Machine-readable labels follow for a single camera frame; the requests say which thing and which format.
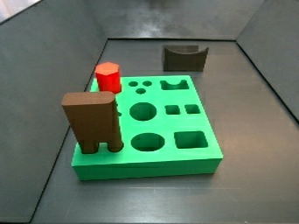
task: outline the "brown arch block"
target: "brown arch block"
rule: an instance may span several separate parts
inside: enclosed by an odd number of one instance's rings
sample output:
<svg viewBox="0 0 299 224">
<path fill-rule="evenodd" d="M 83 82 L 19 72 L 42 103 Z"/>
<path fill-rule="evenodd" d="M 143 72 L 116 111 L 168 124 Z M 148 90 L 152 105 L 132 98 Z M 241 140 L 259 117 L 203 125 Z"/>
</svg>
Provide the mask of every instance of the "brown arch block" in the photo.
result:
<svg viewBox="0 0 299 224">
<path fill-rule="evenodd" d="M 83 154 L 96 153 L 99 143 L 112 152 L 123 149 L 116 96 L 112 92 L 68 93 L 62 106 Z"/>
</svg>

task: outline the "red cylinder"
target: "red cylinder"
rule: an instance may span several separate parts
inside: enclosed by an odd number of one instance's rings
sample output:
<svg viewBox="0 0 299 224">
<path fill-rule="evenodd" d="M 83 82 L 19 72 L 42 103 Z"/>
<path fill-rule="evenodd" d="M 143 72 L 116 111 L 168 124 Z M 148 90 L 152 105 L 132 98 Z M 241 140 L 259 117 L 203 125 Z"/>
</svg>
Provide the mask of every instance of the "red cylinder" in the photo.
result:
<svg viewBox="0 0 299 224">
<path fill-rule="evenodd" d="M 96 78 L 99 91 L 110 91 L 114 94 L 122 92 L 119 64 L 106 62 L 96 66 Z"/>
</svg>

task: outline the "plastic block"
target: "plastic block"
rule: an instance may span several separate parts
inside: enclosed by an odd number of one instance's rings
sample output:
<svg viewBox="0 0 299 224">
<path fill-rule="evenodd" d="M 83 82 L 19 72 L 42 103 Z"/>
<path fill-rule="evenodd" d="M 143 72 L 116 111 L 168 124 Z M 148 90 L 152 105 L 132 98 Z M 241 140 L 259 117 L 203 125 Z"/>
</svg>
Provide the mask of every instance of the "plastic block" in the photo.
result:
<svg viewBox="0 0 299 224">
<path fill-rule="evenodd" d="M 198 45 L 166 45 L 163 47 L 163 70 L 202 72 L 210 48 L 199 51 Z"/>
<path fill-rule="evenodd" d="M 76 146 L 79 179 L 214 173 L 223 155 L 191 77 L 123 77 L 122 85 L 116 103 L 124 148 L 111 153 L 103 143 L 96 154 L 84 155 Z M 95 81 L 91 91 L 99 91 Z"/>
<path fill-rule="evenodd" d="M 106 62 L 96 66 L 98 88 L 114 94 L 122 92 L 119 65 Z"/>
<path fill-rule="evenodd" d="M 68 93 L 63 97 L 62 106 L 82 153 L 96 153 L 99 143 L 107 143 L 110 151 L 120 151 L 123 142 L 114 93 Z"/>
</svg>

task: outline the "green shape sorter board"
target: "green shape sorter board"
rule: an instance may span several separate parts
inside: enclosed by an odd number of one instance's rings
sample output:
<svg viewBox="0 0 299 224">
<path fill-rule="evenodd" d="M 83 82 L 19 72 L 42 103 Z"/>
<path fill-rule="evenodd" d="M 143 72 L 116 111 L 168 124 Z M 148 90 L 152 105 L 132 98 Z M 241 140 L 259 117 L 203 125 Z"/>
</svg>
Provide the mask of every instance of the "green shape sorter board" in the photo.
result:
<svg viewBox="0 0 299 224">
<path fill-rule="evenodd" d="M 124 148 L 114 153 L 102 143 L 96 154 L 82 154 L 76 144 L 71 165 L 79 179 L 214 173 L 223 155 L 191 77 L 123 77 L 122 88 L 116 104 Z"/>
</svg>

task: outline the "rectangular hole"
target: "rectangular hole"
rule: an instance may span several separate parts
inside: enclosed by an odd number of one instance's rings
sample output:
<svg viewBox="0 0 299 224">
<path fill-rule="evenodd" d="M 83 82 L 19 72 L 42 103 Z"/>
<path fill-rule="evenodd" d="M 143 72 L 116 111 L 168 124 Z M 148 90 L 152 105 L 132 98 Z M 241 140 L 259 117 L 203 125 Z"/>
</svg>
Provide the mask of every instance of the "rectangular hole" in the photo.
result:
<svg viewBox="0 0 299 224">
<path fill-rule="evenodd" d="M 174 133 L 178 149 L 192 149 L 209 147 L 207 138 L 202 131 L 182 131 Z"/>
<path fill-rule="evenodd" d="M 194 115 L 201 113 L 199 106 L 197 104 L 184 105 L 187 114 Z"/>
<path fill-rule="evenodd" d="M 179 115 L 182 113 L 178 105 L 167 105 L 164 106 L 167 115 Z"/>
</svg>

